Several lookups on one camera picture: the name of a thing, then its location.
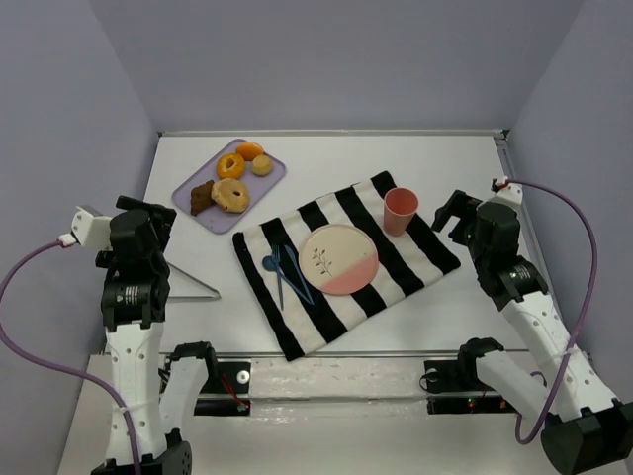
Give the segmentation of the large beige bagel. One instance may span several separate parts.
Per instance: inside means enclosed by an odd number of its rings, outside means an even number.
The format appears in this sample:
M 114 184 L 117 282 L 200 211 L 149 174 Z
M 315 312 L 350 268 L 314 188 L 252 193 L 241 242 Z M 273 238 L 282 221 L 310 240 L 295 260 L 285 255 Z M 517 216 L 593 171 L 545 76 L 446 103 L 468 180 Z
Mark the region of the large beige bagel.
M 237 179 L 222 179 L 213 186 L 212 197 L 225 212 L 243 213 L 249 206 L 250 196 L 246 186 Z

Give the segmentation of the metal serving tongs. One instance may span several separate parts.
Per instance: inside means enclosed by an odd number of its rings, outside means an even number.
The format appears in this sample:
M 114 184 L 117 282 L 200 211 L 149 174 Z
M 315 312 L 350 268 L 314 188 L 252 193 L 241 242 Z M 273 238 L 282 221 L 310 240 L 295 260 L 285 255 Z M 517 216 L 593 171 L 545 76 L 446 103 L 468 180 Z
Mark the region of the metal serving tongs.
M 169 285 L 171 300 L 219 301 L 222 295 L 219 290 L 204 282 L 197 276 L 167 260 L 170 269 Z

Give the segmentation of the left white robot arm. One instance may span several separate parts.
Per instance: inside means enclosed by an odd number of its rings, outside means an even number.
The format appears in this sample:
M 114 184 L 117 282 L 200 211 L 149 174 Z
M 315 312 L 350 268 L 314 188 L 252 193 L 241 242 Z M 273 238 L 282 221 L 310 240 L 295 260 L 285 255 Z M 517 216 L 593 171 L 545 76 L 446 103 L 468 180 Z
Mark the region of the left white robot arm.
M 192 448 L 184 423 L 194 414 L 208 378 L 217 373 L 207 341 L 183 343 L 159 372 L 160 342 L 169 297 L 164 258 L 176 213 L 121 196 L 108 227 L 109 249 L 96 264 L 106 269 L 101 311 L 117 395 L 105 460 L 96 474 L 189 474 Z

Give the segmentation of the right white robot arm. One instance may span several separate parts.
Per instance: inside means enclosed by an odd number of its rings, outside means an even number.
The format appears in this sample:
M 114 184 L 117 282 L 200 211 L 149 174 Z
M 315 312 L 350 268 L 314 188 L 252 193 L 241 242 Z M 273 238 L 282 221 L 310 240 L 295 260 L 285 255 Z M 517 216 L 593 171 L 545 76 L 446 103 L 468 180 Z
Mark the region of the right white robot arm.
M 480 287 L 514 327 L 542 380 L 517 366 L 496 340 L 472 338 L 437 374 L 439 392 L 492 389 L 538 427 L 546 457 L 560 474 L 581 474 L 632 452 L 632 406 L 599 379 L 573 342 L 538 269 L 518 252 L 518 186 L 487 201 L 456 190 L 435 212 L 441 231 L 468 248 Z

